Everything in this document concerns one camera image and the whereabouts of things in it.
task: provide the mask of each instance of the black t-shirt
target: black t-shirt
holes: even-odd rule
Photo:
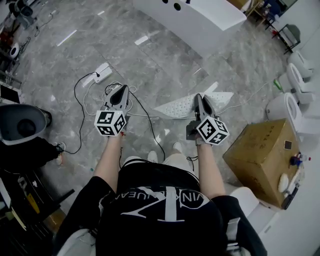
[[[90,219],[100,217],[97,210],[92,216],[91,209],[97,202],[103,206],[103,213],[91,223]],[[68,222],[76,226],[85,221],[80,228],[97,226],[97,256],[148,250],[152,254],[191,253],[206,248],[211,255],[222,255],[228,244],[228,222],[235,218],[240,218],[236,237],[239,245],[252,256],[267,255],[235,197],[209,199],[200,193],[198,181],[184,170],[133,163],[119,172],[117,194],[104,180],[93,177],[71,207],[57,238],[64,243],[66,238],[61,236],[72,234]]]

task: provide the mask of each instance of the white sneaker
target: white sneaker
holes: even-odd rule
[[[148,161],[157,164],[158,163],[158,155],[156,153],[156,151],[150,151],[148,154]]]
[[[182,145],[180,142],[176,142],[173,144],[173,147],[172,147],[174,150],[178,150],[181,154],[182,154]]]
[[[59,150],[61,150],[61,153],[58,155],[58,157],[55,159],[55,162],[58,166],[62,165],[63,162],[63,151],[66,150],[67,146],[64,142],[60,142],[60,143],[55,143],[54,144],[56,147],[59,147]]]

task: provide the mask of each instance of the marker cube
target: marker cube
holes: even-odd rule
[[[122,111],[97,111],[94,126],[102,136],[116,137],[127,124]]]
[[[196,128],[203,140],[212,145],[220,145],[230,134],[224,122],[207,116]]]

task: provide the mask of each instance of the marble floor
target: marble floor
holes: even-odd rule
[[[254,20],[247,20],[227,44],[202,58],[172,32],[135,10],[131,0],[45,2],[33,5],[37,24],[47,22],[55,11],[53,19],[40,28],[37,37],[35,25],[20,31],[19,41],[24,42],[30,36],[31,42],[16,75],[23,81],[21,89],[27,102],[53,115],[53,123],[44,135],[49,142],[63,141],[71,152],[78,149],[82,110],[74,98],[74,86],[79,78],[104,62],[109,63],[113,73],[103,83],[91,87],[86,98],[91,113],[100,109],[101,95],[112,81],[135,86],[135,95],[151,108],[203,92],[214,82],[219,83],[217,92],[234,93],[228,106],[236,106],[267,83],[248,103],[230,108],[220,116],[231,135],[213,151],[223,179],[237,181],[222,155],[247,124],[266,119],[265,107],[279,93],[272,81],[285,71],[284,47],[276,38],[271,39],[269,30],[263,26],[256,28]],[[76,33],[57,46],[74,30]],[[145,35],[149,40],[135,45]],[[83,99],[87,91],[88,87],[80,83],[76,89],[78,98]],[[144,114],[133,102],[131,112]],[[182,143],[187,156],[197,155],[194,142],[185,140],[189,122],[152,119],[155,136],[167,155],[176,141]],[[52,161],[42,168],[44,177],[58,194],[75,189],[76,193],[62,204],[66,212],[93,175],[107,142],[94,128],[94,116],[85,116],[81,135],[82,147],[77,154],[65,153],[62,166]],[[146,158],[151,150],[158,153],[160,160],[163,158],[148,120],[131,117],[123,141],[122,161],[131,155]]]

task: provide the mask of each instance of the brown cardboard box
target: brown cardboard box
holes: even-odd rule
[[[285,141],[292,142],[291,150],[284,149]],[[289,161],[297,153],[292,127],[282,119],[247,125],[223,159],[257,198],[281,208],[285,198],[278,192],[280,176],[286,173],[292,180],[298,167]]]
[[[248,0],[227,0],[230,4],[237,7],[239,10],[248,2]]]

